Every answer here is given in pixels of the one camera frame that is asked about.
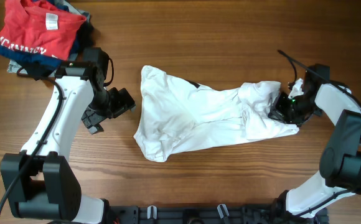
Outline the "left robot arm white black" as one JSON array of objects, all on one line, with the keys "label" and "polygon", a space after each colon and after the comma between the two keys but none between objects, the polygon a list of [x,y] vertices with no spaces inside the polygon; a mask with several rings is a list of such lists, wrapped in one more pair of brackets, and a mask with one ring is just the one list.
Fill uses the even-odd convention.
[{"label": "left robot arm white black", "polygon": [[63,62],[51,80],[48,106],[30,139],[17,154],[5,154],[0,171],[5,193],[0,217],[8,204],[16,218],[50,223],[119,223],[106,199],[82,194],[68,157],[79,122],[91,134],[100,123],[135,107],[125,89],[106,89],[112,59]]}]

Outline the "white t-shirt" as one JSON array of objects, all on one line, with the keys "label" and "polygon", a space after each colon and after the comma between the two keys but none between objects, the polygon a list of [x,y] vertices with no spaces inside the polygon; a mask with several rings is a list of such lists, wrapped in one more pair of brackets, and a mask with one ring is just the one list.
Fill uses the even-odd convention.
[{"label": "white t-shirt", "polygon": [[172,154],[297,134],[295,124],[268,116],[280,87],[263,81],[218,91],[145,65],[134,139],[147,160],[165,162]]}]

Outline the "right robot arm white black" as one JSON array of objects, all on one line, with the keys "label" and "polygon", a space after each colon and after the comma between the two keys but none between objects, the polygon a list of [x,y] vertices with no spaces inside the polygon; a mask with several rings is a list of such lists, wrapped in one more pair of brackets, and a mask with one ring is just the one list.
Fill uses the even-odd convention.
[{"label": "right robot arm white black", "polygon": [[319,163],[319,170],[299,187],[285,190],[271,204],[272,221],[312,222],[338,200],[361,195],[361,103],[336,82],[310,83],[299,96],[281,93],[270,117],[286,124],[303,124],[325,113],[335,128]]}]

